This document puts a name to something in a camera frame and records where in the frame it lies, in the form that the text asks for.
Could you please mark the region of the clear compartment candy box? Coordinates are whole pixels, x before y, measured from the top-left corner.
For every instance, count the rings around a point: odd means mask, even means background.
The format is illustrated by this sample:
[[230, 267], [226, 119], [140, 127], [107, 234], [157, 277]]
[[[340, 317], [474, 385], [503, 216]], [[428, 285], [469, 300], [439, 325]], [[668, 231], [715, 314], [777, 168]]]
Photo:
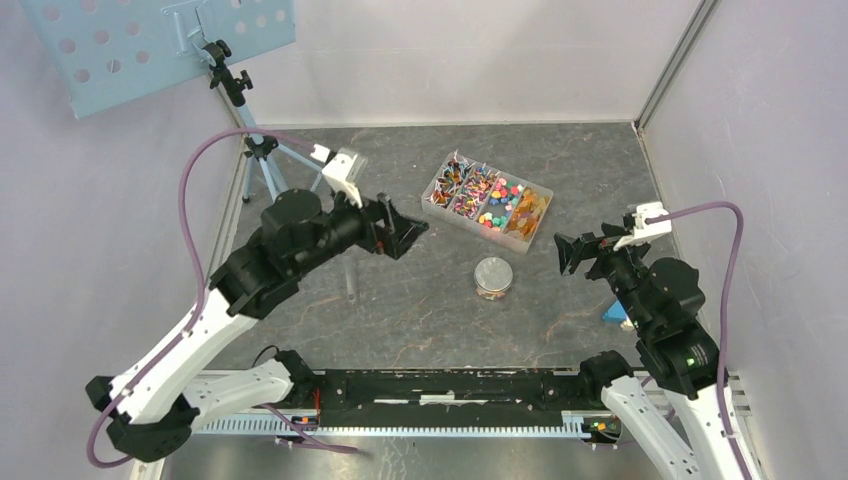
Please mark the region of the clear compartment candy box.
[[420, 201], [426, 214], [525, 254], [553, 198], [548, 188], [453, 151]]

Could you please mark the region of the clear plastic scoop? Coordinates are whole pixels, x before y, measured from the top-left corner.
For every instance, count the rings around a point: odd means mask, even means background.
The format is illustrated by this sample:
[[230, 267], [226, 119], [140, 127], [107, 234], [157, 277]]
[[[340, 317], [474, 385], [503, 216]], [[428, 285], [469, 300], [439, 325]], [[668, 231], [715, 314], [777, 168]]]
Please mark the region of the clear plastic scoop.
[[357, 261], [349, 256], [342, 259], [345, 275], [347, 299], [351, 304], [356, 304], [359, 299], [358, 268]]

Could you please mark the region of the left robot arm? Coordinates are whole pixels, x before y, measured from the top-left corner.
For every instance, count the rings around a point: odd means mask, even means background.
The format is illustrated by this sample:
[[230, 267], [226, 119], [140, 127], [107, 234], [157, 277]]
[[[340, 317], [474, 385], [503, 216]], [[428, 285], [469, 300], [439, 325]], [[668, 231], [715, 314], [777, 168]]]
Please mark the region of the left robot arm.
[[248, 242], [201, 282], [195, 305], [156, 347], [125, 373], [87, 384], [99, 411], [95, 427], [125, 460], [163, 459], [201, 427], [254, 406], [306, 405], [313, 376], [294, 352], [213, 381], [199, 374], [294, 296], [308, 273], [353, 246], [399, 259], [428, 229], [383, 194], [357, 205], [336, 193], [324, 210], [315, 193], [301, 189], [280, 194], [260, 219]]

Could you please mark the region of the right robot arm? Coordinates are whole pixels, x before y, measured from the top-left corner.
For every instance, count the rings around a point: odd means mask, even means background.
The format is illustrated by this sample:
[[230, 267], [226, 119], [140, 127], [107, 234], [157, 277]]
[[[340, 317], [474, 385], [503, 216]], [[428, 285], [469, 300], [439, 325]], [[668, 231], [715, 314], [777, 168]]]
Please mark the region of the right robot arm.
[[645, 265], [648, 243], [632, 244], [627, 229], [605, 224], [600, 237], [555, 234], [559, 270], [584, 261], [588, 280], [604, 280], [637, 333], [643, 367], [680, 419], [678, 433], [647, 398], [633, 368], [616, 351], [584, 360], [577, 392], [591, 408], [606, 407], [630, 432], [664, 479], [758, 479], [756, 459], [731, 406], [719, 344], [697, 319], [705, 302], [699, 273], [664, 257]]

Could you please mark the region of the small clear glass jar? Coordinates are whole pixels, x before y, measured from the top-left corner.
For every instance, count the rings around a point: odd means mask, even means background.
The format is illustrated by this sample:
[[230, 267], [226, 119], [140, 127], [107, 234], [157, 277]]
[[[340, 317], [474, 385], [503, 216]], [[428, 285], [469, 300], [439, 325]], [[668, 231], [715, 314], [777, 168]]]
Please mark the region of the small clear glass jar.
[[476, 293], [485, 300], [496, 301], [503, 298], [510, 290], [512, 282], [477, 282]]

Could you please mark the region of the silver round jar lid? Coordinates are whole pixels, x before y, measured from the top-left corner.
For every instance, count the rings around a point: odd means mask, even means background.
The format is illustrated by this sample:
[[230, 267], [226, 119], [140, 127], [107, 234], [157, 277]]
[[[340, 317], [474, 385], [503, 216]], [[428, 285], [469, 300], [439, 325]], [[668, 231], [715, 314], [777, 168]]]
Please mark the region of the silver round jar lid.
[[508, 290], [514, 279], [511, 265], [499, 257], [487, 257], [481, 260], [474, 270], [476, 285], [484, 291], [501, 292]]

